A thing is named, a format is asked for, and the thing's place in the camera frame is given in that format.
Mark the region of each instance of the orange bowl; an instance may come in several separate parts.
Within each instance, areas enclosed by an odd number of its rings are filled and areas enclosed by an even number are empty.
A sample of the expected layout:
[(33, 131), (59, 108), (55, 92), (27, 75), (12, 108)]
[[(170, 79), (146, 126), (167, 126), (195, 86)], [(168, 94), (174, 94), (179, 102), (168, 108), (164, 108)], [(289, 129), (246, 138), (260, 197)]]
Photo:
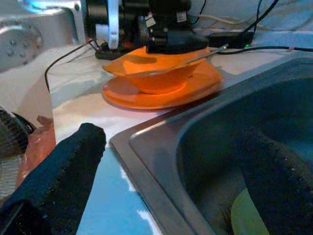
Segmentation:
[(183, 63), (209, 52), (208, 48), (204, 48), (177, 55), (147, 54), (146, 47), (142, 47), (103, 66), (103, 69), (127, 79), (141, 92), (162, 94), (183, 87), (188, 77), (205, 59), (188, 65), (182, 65)]
[(183, 66), (167, 73), (150, 76), (123, 77), (134, 84), (141, 92), (148, 94), (163, 94), (183, 87), (187, 79), (203, 60)]

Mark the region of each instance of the green sponge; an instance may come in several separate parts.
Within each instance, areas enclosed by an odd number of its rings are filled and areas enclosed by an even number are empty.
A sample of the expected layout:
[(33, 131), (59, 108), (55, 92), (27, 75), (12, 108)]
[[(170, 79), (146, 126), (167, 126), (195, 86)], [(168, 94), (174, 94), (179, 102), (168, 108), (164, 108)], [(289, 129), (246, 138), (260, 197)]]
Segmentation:
[(230, 217), (235, 235), (269, 235), (246, 188), (235, 199)]

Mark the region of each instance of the fan grille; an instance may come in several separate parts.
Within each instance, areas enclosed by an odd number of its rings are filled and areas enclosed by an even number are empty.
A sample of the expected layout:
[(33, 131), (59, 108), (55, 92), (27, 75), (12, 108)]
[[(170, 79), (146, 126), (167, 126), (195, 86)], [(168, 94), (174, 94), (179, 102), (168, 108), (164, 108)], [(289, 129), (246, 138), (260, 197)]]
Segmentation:
[(0, 106), (0, 200), (15, 190), (28, 132), (11, 112)]

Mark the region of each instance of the black cable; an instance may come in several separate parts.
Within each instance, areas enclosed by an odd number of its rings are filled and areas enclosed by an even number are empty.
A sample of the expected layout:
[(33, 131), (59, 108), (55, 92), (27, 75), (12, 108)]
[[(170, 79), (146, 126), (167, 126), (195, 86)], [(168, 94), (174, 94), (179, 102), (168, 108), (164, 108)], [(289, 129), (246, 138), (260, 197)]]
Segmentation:
[(248, 28), (246, 28), (244, 31), (242, 31), (236, 38), (229, 41), (227, 44), (221, 47), (227, 47), (229, 43), (232, 43), (238, 39), (240, 39), (245, 33), (247, 33), (250, 29), (255, 27), (262, 19), (264, 19), (265, 16), (269, 14), (269, 12), (274, 8), (274, 6), (278, 3), (279, 0), (274, 0), (274, 2), (269, 6), (269, 8), (263, 13), (263, 15), (260, 16), (255, 22), (253, 22)]
[[(205, 5), (206, 5), (206, 0), (204, 0), (204, 4), (203, 4), (203, 6), (202, 6), (202, 8), (201, 8), (201, 11), (200, 11), (199, 15), (201, 15), (201, 14), (202, 14), (202, 12), (203, 12), (203, 10), (204, 10), (204, 7), (205, 7)], [(196, 21), (195, 21), (195, 22), (193, 22), (193, 23), (191, 23), (191, 24), (195, 24), (195, 23), (197, 23), (199, 19), (200, 19), (200, 17), (198, 16), (198, 18), (196, 19)]]
[(306, 52), (313, 52), (313, 48), (301, 48), (301, 47), (282, 47), (282, 46), (269, 46), (269, 47), (250, 47), (242, 50), (230, 51), (230, 52), (218, 52), (219, 55), (233, 55), (252, 50), (265, 50), (265, 49), (286, 49), (286, 50), (300, 50)]
[(17, 113), (13, 113), (18, 120), (27, 128), (28, 134), (31, 134), (35, 131), (36, 127), (34, 124), (32, 124), (30, 121), (27, 119), (23, 118), (21, 115), (18, 115)]
[(62, 55), (61, 57), (59, 57), (58, 59), (56, 59), (55, 61), (53, 61), (48, 68), (46, 68), (45, 70), (45, 84), (47, 86), (48, 91), (50, 92), (50, 87), (49, 87), (49, 83), (48, 83), (48, 77), (47, 74), (50, 70), (50, 68), (52, 68), (52, 66), (54, 66), (56, 63), (58, 63), (60, 60), (62, 60), (63, 58), (67, 57), (68, 55), (71, 55), (72, 53), (74, 53), (75, 51), (79, 50), (80, 48), (83, 48), (84, 46), (88, 45), (89, 43), (91, 43), (93, 40), (75, 48), (74, 50), (71, 50), (69, 53), (66, 53), (65, 55)]
[[(262, 4), (262, 0), (259, 1), (258, 8), (257, 8), (257, 10), (256, 10), (256, 21), (259, 19), (261, 4)], [(254, 27), (253, 35), (255, 34), (256, 26), (257, 26), (257, 24), (256, 24), (255, 27)]]

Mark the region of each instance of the screw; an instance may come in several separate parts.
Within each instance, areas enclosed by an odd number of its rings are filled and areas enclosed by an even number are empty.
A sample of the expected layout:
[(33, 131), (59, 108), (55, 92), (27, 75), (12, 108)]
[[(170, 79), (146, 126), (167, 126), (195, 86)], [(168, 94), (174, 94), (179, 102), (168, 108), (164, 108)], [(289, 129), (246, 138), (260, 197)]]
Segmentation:
[(74, 8), (76, 11), (79, 11), (79, 5), (77, 3), (74, 5)]

